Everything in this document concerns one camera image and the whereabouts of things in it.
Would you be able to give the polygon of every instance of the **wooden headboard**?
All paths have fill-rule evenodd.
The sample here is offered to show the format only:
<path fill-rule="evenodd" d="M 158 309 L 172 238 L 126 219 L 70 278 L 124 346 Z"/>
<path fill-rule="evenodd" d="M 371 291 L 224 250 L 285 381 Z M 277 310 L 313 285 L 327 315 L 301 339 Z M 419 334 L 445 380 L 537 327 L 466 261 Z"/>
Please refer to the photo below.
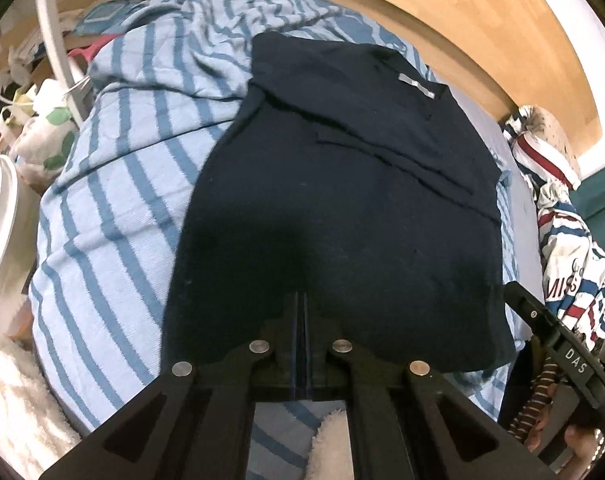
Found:
<path fill-rule="evenodd" d="M 602 129 L 585 72 L 545 0 L 332 0 L 410 41 L 496 120 L 540 105 L 577 155 Z"/>

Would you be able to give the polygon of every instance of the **bed sheet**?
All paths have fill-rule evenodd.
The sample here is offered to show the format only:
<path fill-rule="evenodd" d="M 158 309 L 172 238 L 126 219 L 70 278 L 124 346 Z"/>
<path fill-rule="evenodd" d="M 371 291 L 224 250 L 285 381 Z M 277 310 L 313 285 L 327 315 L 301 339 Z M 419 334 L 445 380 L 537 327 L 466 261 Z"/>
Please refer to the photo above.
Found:
<path fill-rule="evenodd" d="M 90 67 L 96 104 L 42 199 L 30 288 L 42 368 L 81 433 L 159 372 L 162 315 L 186 207 L 246 94 L 250 39 L 265 30 L 385 45 L 435 80 L 412 45 L 326 0 L 151 0 L 134 9 L 122 24 L 126 34 Z M 505 276 L 512 278 L 513 175 L 506 168 L 503 176 L 499 207 L 511 233 L 503 236 Z M 505 372 L 452 380 L 495 418 Z M 332 409 L 303 402 L 259 407 L 249 476 L 264 477 L 261 464 L 270 456 L 278 462 L 270 478 L 299 478 L 310 439 L 287 435 L 317 428 Z M 274 427 L 272 412 L 289 420 L 288 429 Z"/>

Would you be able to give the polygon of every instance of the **mattress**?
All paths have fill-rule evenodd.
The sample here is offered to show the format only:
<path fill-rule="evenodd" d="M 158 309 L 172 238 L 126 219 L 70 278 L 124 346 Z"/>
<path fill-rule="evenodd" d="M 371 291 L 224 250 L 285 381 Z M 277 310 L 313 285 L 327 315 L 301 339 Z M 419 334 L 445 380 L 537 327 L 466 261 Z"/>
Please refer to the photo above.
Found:
<path fill-rule="evenodd" d="M 96 104 L 67 166 L 42 198 L 30 288 L 41 366 L 81 433 L 160 371 L 164 304 L 191 191 L 246 94 L 250 40 L 265 30 L 388 46 L 436 80 L 411 44 L 326 0 L 151 0 L 134 9 L 122 23 L 124 36 L 90 67 Z M 473 102 L 465 108 L 464 99 L 458 101 L 476 128 L 487 124 L 480 134 L 503 168 L 503 274 L 520 276 L 541 298 L 528 190 L 518 184 L 522 178 L 495 121 Z M 508 319 L 521 344 L 526 334 L 516 318 Z M 503 367 L 450 379 L 496 418 L 507 373 Z M 311 437 L 288 439 L 313 434 L 309 430 L 337 406 L 259 406 L 249 477 L 299 478 Z"/>

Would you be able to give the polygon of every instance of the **green fabric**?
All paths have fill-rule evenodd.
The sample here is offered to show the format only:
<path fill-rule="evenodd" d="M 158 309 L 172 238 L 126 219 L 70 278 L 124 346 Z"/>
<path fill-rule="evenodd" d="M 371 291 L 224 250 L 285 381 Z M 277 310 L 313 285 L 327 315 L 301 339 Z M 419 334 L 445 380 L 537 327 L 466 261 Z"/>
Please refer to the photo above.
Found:
<path fill-rule="evenodd" d="M 570 195 L 593 239 L 605 251 L 605 168 L 584 180 Z"/>

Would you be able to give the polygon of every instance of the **bed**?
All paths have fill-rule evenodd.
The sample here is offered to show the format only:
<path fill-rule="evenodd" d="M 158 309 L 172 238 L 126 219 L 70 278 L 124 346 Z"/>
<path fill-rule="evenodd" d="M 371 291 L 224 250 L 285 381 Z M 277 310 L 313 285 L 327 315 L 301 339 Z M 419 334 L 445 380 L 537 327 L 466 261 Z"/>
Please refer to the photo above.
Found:
<path fill-rule="evenodd" d="M 70 86 L 53 11 L 51 0 L 39 0 L 52 68 Z M 529 28 L 535 40 L 522 34 Z M 189 196 L 246 92 L 250 38 L 267 29 L 395 48 L 425 78 L 450 84 L 503 170 L 503 277 L 543 300 L 535 206 L 496 120 L 516 104 L 535 103 L 564 124 L 576 152 L 601 136 L 584 73 L 544 0 L 150 0 L 90 66 L 95 105 L 73 110 L 87 120 L 42 199 L 30 288 L 34 339 L 52 391 L 80 433 L 159 372 L 162 314 Z M 528 334 L 508 319 L 521 348 Z M 450 380 L 495 419 L 508 373 L 507 366 Z M 259 406 L 248 478 L 300 478 L 311 436 L 335 408 Z"/>

